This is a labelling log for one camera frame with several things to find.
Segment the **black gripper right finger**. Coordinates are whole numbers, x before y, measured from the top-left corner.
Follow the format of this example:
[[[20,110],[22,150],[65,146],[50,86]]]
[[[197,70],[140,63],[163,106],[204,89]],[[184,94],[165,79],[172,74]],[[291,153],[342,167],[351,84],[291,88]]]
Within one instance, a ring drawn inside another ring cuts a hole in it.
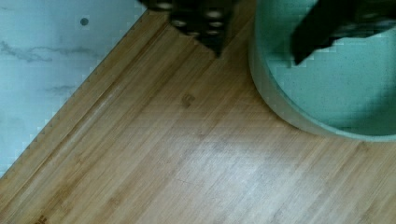
[[[291,35],[296,65],[341,38],[367,38],[395,26],[395,0],[318,0]]]

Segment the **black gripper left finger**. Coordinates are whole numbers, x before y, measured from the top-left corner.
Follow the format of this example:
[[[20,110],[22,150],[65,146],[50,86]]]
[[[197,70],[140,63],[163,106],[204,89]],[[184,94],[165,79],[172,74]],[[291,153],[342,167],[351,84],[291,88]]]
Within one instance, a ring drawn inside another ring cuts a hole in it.
[[[191,36],[218,58],[224,48],[237,0],[137,0],[163,12],[183,35]]]

